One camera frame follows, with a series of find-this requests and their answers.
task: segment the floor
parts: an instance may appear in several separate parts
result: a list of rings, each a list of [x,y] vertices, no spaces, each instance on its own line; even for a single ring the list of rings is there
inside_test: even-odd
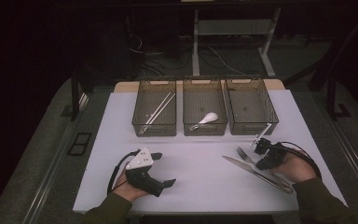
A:
[[[176,58],[167,58],[161,52],[147,52],[138,77],[191,76],[188,37],[183,37],[183,43],[183,53]],[[329,42],[307,46],[305,43],[302,36],[273,39],[268,56],[277,79],[286,80],[317,62],[330,47]],[[226,75],[240,71],[268,78],[256,51],[262,44],[263,38],[257,37],[201,39],[200,73]],[[324,109],[325,88],[317,92],[307,88],[311,76],[312,73],[286,89],[294,95],[348,206],[358,212],[358,161],[354,160],[358,158],[358,104],[345,87],[338,85],[337,102],[344,104],[351,116],[332,120]],[[78,223],[81,215],[73,212],[72,207],[113,88],[96,87],[88,94],[76,120],[71,121],[65,113],[71,104],[70,80],[62,83],[1,196],[0,223]],[[83,156],[68,156],[66,152],[77,133],[91,133],[87,150]],[[273,219],[278,224],[300,223],[296,213],[273,215]]]

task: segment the olive green sleeve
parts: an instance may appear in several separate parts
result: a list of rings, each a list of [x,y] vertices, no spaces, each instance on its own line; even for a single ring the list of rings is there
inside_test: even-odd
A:
[[[90,209],[81,219],[82,224],[124,224],[132,203],[110,193],[100,206]]]
[[[355,212],[334,197],[318,177],[294,184],[302,223],[358,223]]]

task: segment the person's left hand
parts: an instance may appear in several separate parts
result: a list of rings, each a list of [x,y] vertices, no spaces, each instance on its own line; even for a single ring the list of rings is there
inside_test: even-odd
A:
[[[130,202],[133,202],[136,199],[149,194],[144,190],[137,189],[134,186],[132,186],[127,181],[127,177],[125,173],[126,173],[126,169],[124,168],[120,176],[116,180],[116,184],[113,187],[113,191],[112,191],[113,193],[125,198]]]

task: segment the storage tray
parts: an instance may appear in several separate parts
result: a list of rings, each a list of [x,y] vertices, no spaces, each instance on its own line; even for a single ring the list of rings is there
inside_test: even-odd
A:
[[[220,77],[184,77],[183,123],[185,136],[224,135],[227,115]],[[206,114],[214,112],[218,119],[198,126]]]
[[[175,77],[141,79],[132,125],[139,137],[176,136]]]
[[[262,79],[244,76],[226,76],[225,97],[231,134],[272,134],[278,124],[278,116]]]

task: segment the knife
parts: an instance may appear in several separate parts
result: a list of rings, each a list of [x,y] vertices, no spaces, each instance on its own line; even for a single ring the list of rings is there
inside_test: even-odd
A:
[[[266,181],[267,183],[269,183],[270,185],[274,186],[275,188],[277,189],[280,189],[282,190],[283,192],[286,192],[286,193],[293,193],[293,189],[289,188],[289,187],[286,187],[286,186],[283,186],[282,184],[279,184],[263,175],[261,175],[260,173],[256,172],[252,166],[250,166],[249,164],[246,164],[245,162],[242,162],[242,161],[237,161],[231,157],[228,157],[228,156],[223,156],[223,158],[225,158],[226,160],[228,161],[231,161],[232,163],[238,165],[240,168],[244,169],[245,171],[251,173],[252,175],[255,175],[257,177],[259,177],[260,179]]]

